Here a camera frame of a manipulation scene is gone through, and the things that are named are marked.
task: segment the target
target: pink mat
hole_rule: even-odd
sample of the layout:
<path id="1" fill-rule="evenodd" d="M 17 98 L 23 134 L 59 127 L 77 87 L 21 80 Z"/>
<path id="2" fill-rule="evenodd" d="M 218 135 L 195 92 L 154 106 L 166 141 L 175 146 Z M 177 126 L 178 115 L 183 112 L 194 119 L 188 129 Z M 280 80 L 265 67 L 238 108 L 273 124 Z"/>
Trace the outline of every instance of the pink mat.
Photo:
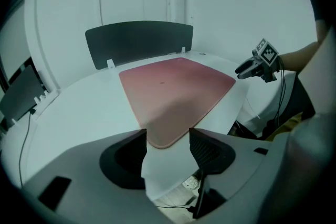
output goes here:
<path id="1" fill-rule="evenodd" d="M 119 76 L 140 127 L 157 148 L 179 140 L 236 82 L 185 58 L 132 68 Z"/>

